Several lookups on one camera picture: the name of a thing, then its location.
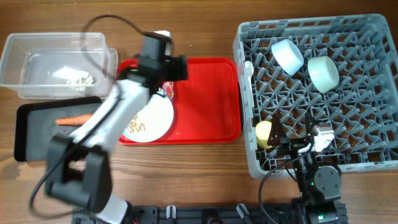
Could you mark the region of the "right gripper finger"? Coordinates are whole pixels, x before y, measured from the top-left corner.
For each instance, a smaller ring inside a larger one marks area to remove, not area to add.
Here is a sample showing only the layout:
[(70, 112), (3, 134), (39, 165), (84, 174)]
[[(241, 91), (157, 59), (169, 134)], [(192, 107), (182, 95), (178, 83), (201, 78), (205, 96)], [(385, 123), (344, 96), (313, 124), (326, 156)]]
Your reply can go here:
[(309, 113), (305, 113), (305, 132), (307, 136), (311, 135), (312, 129), (318, 125), (318, 122), (315, 118)]
[(284, 143), (285, 140), (285, 131), (280, 122), (279, 117), (275, 114), (271, 119), (271, 131), (269, 134), (269, 138), (267, 144), (269, 146), (280, 146)]

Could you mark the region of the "yellow cup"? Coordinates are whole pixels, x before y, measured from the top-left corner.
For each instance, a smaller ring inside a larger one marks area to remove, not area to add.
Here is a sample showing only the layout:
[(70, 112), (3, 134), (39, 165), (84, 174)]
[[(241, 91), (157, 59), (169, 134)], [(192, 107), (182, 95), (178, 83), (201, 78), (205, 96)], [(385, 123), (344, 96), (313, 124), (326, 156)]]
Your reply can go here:
[(271, 133), (272, 123), (270, 121), (261, 121), (255, 127), (256, 140), (259, 146), (264, 149), (272, 148), (268, 145), (269, 135)]

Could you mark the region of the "mint green bowl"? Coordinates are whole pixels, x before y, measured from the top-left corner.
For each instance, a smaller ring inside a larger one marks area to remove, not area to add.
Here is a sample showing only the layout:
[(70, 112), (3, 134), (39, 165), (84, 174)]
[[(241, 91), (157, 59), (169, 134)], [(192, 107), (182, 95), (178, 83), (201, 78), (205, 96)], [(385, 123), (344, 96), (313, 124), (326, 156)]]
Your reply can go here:
[(308, 61), (308, 73), (312, 83), (320, 93), (330, 91), (340, 81), (337, 67), (328, 56), (311, 58)]

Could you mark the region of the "light blue small bowl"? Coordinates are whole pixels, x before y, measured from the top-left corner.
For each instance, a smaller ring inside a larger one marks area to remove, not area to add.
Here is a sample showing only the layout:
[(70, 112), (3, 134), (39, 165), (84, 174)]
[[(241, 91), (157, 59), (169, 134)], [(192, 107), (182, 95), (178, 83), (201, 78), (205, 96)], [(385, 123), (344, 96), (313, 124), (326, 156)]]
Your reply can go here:
[(277, 63), (288, 75), (294, 75), (304, 65), (302, 53), (289, 39), (281, 40), (273, 44), (271, 46), (271, 52)]

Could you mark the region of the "white plastic spoon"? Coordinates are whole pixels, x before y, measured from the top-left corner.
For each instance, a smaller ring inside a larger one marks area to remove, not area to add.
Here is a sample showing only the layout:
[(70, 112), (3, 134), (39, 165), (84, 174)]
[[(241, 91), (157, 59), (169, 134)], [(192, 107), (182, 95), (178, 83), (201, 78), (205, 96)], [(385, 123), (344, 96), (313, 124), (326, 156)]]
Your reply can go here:
[(254, 74), (254, 66), (253, 66), (252, 62), (245, 61), (245, 63), (244, 63), (244, 71), (248, 75), (249, 94), (250, 94), (250, 97), (251, 97), (251, 106), (254, 107), (254, 97), (253, 97), (253, 93), (252, 93), (252, 81), (251, 81), (251, 78), (252, 78), (252, 76)]

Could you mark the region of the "red snack wrapper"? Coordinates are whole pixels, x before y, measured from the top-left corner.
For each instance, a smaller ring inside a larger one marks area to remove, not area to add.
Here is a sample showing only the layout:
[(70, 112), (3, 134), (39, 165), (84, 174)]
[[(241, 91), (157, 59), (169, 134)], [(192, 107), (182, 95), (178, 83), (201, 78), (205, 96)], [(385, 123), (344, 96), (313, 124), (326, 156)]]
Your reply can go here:
[(172, 101), (174, 98), (174, 82), (164, 82), (162, 89), (167, 97)]

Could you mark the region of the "large light blue plate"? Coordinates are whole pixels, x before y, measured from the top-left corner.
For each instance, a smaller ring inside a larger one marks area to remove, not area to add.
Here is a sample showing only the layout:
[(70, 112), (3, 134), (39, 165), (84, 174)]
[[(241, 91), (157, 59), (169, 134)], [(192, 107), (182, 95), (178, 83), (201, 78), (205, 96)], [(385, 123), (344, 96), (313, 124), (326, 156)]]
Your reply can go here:
[(140, 110), (139, 120), (145, 124), (146, 130), (139, 133), (130, 133), (126, 128), (123, 136), (138, 142), (153, 142), (161, 138), (171, 127), (174, 120), (174, 107), (164, 91), (152, 95), (148, 104)]

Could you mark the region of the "peanut shells food scraps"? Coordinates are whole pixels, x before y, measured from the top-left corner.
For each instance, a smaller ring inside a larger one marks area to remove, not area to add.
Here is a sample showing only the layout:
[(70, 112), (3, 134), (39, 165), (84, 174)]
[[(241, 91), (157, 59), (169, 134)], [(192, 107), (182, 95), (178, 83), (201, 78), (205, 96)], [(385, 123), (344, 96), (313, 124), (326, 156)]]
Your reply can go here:
[(139, 120), (138, 115), (135, 115), (133, 119), (129, 122), (126, 129), (130, 133), (139, 133), (146, 130), (145, 124)]

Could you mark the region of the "orange carrot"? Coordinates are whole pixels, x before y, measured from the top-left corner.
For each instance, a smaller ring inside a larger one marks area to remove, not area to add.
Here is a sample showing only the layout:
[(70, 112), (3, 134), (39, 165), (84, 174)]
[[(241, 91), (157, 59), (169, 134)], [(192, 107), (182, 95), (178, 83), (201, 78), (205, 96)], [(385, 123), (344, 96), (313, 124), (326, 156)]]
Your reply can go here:
[(92, 114), (88, 113), (79, 116), (59, 118), (55, 120), (55, 124), (59, 126), (81, 126), (85, 124), (91, 117)]

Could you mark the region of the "white tissue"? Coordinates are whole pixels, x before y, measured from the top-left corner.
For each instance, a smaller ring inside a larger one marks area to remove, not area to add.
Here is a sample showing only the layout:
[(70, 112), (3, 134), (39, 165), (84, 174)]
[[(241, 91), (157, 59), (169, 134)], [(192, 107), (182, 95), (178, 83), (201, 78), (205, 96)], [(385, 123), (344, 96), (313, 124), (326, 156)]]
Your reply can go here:
[(72, 85), (76, 91), (84, 92), (87, 85), (92, 85), (94, 78), (88, 72), (77, 71), (67, 79), (67, 85)]

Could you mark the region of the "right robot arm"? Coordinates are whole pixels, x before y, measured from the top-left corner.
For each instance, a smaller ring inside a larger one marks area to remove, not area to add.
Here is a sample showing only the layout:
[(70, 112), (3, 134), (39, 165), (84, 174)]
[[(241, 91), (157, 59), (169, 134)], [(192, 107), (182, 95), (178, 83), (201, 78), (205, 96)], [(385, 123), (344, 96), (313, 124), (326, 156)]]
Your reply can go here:
[(271, 119), (268, 144), (277, 148), (280, 156), (290, 156), (290, 161), (277, 165), (269, 173), (291, 165), (300, 197), (290, 203), (291, 223), (338, 223), (340, 222), (336, 201), (341, 198), (341, 169), (334, 164), (321, 166), (316, 154), (327, 148), (335, 138), (329, 124), (320, 124), (305, 113), (305, 135), (288, 138), (280, 119)]

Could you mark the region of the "grey dishwasher rack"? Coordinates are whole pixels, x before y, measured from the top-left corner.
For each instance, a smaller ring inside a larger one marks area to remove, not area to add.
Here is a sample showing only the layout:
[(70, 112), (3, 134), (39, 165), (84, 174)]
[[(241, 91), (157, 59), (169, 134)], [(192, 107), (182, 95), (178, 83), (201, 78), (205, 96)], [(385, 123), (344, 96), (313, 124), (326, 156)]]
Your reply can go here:
[[(304, 65), (288, 75), (271, 46), (289, 39), (305, 60), (328, 56), (339, 84), (320, 93)], [(255, 127), (277, 115), (290, 138), (305, 135), (305, 113), (329, 124), (335, 138), (318, 156), (345, 172), (397, 168), (397, 49), (380, 14), (243, 22), (233, 42), (250, 175), (263, 178), (289, 160), (258, 145)], [(254, 107), (245, 61), (252, 62)]]

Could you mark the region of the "red serving tray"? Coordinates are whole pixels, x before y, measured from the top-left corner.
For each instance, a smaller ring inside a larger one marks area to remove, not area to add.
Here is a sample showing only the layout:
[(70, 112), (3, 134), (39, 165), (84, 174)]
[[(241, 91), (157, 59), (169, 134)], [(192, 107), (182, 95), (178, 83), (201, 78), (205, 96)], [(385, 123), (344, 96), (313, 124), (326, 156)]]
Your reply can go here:
[(234, 62), (225, 57), (188, 58), (188, 80), (174, 84), (174, 118), (169, 130), (151, 142), (125, 131), (119, 143), (204, 144), (234, 141), (241, 132), (238, 78)]

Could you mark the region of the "black tray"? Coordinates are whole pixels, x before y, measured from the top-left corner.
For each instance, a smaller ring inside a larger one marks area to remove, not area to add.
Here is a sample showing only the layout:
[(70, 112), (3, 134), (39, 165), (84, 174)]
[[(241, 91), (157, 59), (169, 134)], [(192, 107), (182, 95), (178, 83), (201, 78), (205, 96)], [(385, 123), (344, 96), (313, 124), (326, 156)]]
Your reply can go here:
[(14, 158), (18, 162), (47, 158), (50, 140), (56, 134), (68, 136), (76, 126), (59, 126), (57, 119), (94, 113), (102, 103), (97, 96), (30, 103), (18, 108)]

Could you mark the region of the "clear plastic bin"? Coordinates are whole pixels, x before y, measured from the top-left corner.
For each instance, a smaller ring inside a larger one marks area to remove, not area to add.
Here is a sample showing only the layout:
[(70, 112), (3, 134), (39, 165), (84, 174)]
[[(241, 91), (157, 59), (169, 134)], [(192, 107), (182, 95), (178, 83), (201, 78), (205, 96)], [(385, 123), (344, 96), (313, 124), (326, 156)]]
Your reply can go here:
[[(107, 46), (102, 33), (15, 33), (8, 36), (1, 54), (1, 86), (25, 99), (104, 98), (117, 67), (118, 52)], [(84, 92), (67, 85), (77, 71), (94, 78)]]

